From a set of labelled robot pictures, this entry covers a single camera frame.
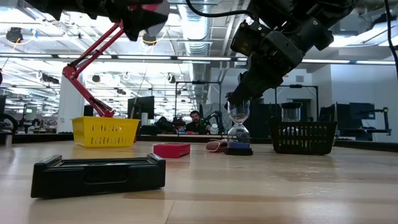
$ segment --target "black basket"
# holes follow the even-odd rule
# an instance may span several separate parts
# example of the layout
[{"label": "black basket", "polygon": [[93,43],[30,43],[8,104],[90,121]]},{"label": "black basket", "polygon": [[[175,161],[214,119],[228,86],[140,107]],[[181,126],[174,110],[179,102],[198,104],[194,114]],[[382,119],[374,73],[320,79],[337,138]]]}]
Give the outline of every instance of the black basket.
[{"label": "black basket", "polygon": [[331,152],[337,122],[271,122],[276,153],[326,155]]}]

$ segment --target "hourglass base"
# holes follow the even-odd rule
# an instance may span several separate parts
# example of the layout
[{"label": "hourglass base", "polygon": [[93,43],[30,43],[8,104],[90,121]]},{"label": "hourglass base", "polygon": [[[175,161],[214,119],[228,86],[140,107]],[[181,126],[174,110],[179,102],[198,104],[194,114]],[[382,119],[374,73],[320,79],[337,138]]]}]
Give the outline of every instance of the hourglass base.
[{"label": "hourglass base", "polygon": [[253,155],[253,151],[251,150],[251,148],[248,148],[248,149],[227,148],[227,149],[225,149],[224,153],[227,155],[232,155],[232,156],[251,156],[251,155]]}]

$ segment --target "desk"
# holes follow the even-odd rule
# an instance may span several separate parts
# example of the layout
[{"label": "desk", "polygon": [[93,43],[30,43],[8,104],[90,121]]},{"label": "desk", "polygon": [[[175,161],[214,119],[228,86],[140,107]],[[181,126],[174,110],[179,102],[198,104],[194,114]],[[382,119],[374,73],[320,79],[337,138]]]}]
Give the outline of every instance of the desk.
[{"label": "desk", "polygon": [[220,134],[158,134],[159,137],[187,137],[187,138],[226,138]]},{"label": "desk", "polygon": [[73,142],[0,148],[0,217],[12,224],[398,223],[398,154],[335,147],[327,156],[227,156],[192,144],[167,159],[159,190],[90,197],[30,198],[33,164],[47,156],[145,156],[157,142],[85,149]]}]

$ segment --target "computer monitor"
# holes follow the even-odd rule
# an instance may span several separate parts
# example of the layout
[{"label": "computer monitor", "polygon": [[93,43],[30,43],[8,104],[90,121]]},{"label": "computer monitor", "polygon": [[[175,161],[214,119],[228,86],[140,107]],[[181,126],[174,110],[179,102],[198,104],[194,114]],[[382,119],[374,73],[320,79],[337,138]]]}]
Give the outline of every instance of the computer monitor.
[{"label": "computer monitor", "polygon": [[354,119],[350,116],[351,107],[347,104],[337,103],[337,123],[338,129],[358,129],[362,126],[361,119]]},{"label": "computer monitor", "polygon": [[319,112],[318,121],[333,122],[335,120],[335,105],[322,107]]},{"label": "computer monitor", "polygon": [[133,118],[141,119],[141,113],[148,113],[148,119],[155,119],[155,97],[145,96],[128,99],[127,118],[131,118],[131,111],[134,107]]},{"label": "computer monitor", "polygon": [[94,108],[91,105],[85,105],[84,116],[94,116]]},{"label": "computer monitor", "polygon": [[349,113],[351,119],[376,119],[373,103],[349,103]]}]

